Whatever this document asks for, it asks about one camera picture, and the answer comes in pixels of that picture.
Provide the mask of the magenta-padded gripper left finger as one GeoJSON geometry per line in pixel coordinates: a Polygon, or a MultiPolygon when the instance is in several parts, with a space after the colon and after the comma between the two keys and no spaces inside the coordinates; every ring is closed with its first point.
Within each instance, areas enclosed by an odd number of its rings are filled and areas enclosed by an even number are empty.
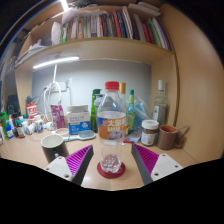
{"type": "Polygon", "coordinates": [[[58,156],[44,170],[81,185],[93,155],[93,146],[89,145],[67,157],[58,156]]]}

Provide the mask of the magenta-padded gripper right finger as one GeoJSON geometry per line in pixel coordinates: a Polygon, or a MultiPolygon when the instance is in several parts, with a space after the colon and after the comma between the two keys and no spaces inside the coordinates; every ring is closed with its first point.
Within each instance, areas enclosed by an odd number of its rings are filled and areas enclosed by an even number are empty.
{"type": "Polygon", "coordinates": [[[132,144],[131,153],[145,185],[182,169],[182,166],[168,154],[158,155],[135,143],[132,144]]]}

